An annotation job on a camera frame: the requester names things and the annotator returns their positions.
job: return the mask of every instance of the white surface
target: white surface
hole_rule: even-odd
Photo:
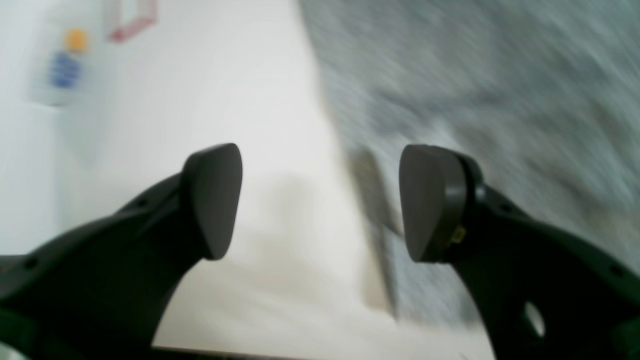
[[[50,1],[0,1],[0,254],[23,254],[60,231],[56,111],[28,101],[38,28]]]
[[[187,274],[155,346],[491,358],[480,330],[388,315],[294,1],[160,1],[156,25],[99,54],[95,86],[56,123],[55,181],[40,180],[60,228],[115,211],[195,150],[235,142],[243,156],[230,250]]]

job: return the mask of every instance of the white floor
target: white floor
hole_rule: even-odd
[[[94,47],[82,104],[56,121],[56,218],[107,215],[235,142],[244,180],[231,248],[180,284],[157,347],[304,359],[492,359],[482,329],[387,311],[295,1],[160,1],[159,22]]]

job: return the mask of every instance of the gray carpet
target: gray carpet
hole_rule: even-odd
[[[478,319],[449,267],[415,265],[404,248],[397,172],[408,143],[473,156],[532,216],[640,273],[639,1],[301,8],[401,319]]]

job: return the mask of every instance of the white wall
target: white wall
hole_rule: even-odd
[[[0,254],[26,253],[60,231],[56,110],[28,101],[31,55],[48,3],[0,1]]]

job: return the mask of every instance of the red frame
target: red frame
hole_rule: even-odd
[[[157,21],[157,0],[138,0],[138,16],[128,24],[122,24],[122,0],[107,0],[105,3],[108,8],[107,34],[113,42],[125,42]]]

